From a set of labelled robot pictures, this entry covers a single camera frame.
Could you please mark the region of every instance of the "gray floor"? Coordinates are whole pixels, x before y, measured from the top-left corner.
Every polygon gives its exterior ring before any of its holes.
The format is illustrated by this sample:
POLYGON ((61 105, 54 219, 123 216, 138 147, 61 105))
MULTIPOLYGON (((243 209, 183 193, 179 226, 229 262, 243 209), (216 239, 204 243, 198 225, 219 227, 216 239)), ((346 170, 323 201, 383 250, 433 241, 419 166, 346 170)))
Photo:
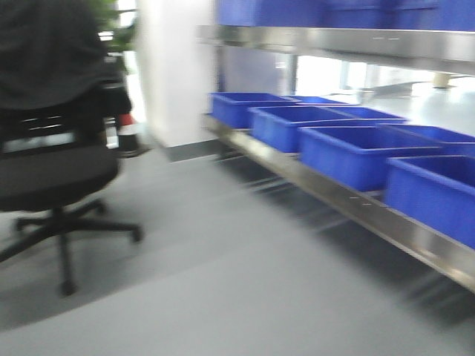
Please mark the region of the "gray floor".
MULTIPOLYGON (((474 133, 450 95, 373 104, 474 133)), ((244 158, 155 149, 100 196, 146 240, 74 235, 66 299, 52 242, 0 265, 0 355, 475 354, 475 295, 244 158)))

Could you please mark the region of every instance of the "black jacket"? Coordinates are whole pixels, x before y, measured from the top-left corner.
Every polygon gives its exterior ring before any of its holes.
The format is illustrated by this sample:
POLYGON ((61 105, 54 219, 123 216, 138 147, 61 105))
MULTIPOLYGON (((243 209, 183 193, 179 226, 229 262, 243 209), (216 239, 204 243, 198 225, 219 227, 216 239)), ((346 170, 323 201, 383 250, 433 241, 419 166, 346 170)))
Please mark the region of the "black jacket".
POLYGON ((0 108, 70 101, 117 77, 85 0, 0 0, 0 108))

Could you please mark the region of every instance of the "white wall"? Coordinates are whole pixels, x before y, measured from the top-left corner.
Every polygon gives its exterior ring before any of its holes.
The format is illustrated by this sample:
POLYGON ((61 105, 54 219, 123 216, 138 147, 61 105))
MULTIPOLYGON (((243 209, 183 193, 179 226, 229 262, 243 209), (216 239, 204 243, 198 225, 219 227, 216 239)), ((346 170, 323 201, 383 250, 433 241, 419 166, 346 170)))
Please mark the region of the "white wall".
POLYGON ((214 87, 214 49, 197 26, 213 24, 213 0, 137 0, 137 55, 147 121, 166 147, 212 137, 202 129, 214 87))

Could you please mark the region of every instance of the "baseboard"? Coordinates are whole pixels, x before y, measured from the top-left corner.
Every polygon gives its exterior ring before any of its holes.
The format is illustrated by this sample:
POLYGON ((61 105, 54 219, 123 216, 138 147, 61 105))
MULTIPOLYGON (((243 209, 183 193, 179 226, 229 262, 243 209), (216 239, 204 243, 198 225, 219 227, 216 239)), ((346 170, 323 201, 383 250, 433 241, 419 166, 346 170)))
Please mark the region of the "baseboard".
POLYGON ((210 156, 216 154, 218 150, 218 141, 216 139, 205 141, 205 142, 196 142, 188 145, 174 146, 174 147, 163 147, 160 145, 165 152, 165 155, 171 162, 184 161, 186 159, 193 159, 203 156, 210 156))

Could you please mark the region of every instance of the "chair base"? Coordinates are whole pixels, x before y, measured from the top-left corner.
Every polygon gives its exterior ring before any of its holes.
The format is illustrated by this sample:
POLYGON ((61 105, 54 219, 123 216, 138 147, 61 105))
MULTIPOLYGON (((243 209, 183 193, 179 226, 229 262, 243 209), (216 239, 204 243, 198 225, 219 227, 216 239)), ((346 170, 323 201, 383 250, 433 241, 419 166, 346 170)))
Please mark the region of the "chair base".
POLYGON ((94 200, 73 211, 65 211, 64 208, 52 209, 51 215, 46 218, 17 219, 15 224, 17 231, 22 231, 23 228, 29 225, 39 227, 35 231, 27 234, 17 243, 0 251, 0 263, 43 240, 57 236, 63 278, 63 282, 60 286, 61 293, 64 296, 72 295, 76 291, 76 284, 73 280, 68 233, 72 231, 127 231, 131 233, 132 242, 138 243, 143 239, 143 232, 139 225, 82 217, 91 211, 96 211, 102 215, 106 213, 107 209, 100 200, 94 200))

